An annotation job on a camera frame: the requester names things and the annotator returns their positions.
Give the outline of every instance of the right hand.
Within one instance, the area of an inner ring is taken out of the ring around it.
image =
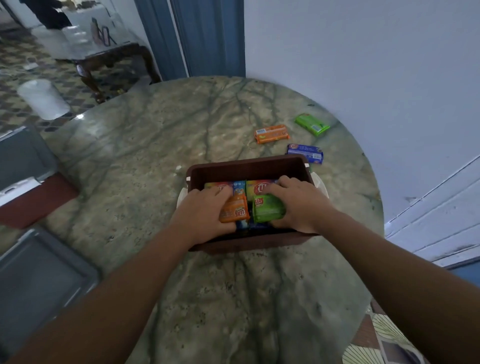
[[[267,185],[263,193],[282,200],[287,213],[270,223],[275,228],[292,228],[305,233],[322,233],[323,216],[336,211],[330,200],[313,184],[282,176]]]

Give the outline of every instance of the brown plastic basket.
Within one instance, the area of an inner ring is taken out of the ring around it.
[[[283,175],[313,184],[307,159],[301,155],[196,164],[187,170],[187,184],[188,191],[202,190],[207,182],[269,180],[278,179]],[[312,236],[314,234],[304,234],[292,229],[237,231],[196,245],[190,251],[201,250],[209,254],[222,254],[265,249],[300,244]]]

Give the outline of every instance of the round table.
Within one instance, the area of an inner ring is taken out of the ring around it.
[[[330,130],[315,138],[294,123],[303,112]],[[258,145],[254,130],[276,124],[291,139]],[[288,143],[321,147],[324,162],[312,168],[333,204],[383,234],[377,183],[352,135],[312,100],[268,82],[162,82],[93,108],[47,142],[81,195],[44,224],[104,274],[168,223],[190,165],[281,155]],[[322,237],[228,255],[188,253],[128,362],[341,362],[370,298]]]

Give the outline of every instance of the forearm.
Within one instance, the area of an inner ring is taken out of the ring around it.
[[[480,290],[332,212],[322,235],[358,273],[379,305],[432,363],[477,353]]]
[[[160,232],[136,257],[29,340],[11,363],[123,363],[189,245]]]

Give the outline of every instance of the orange soap package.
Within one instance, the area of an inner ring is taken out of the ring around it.
[[[234,222],[248,220],[249,218],[247,197],[245,194],[236,194],[223,205],[219,220],[220,222]]]
[[[268,126],[263,129],[255,130],[255,139],[258,144],[274,142],[280,139],[290,139],[287,127],[283,124]]]

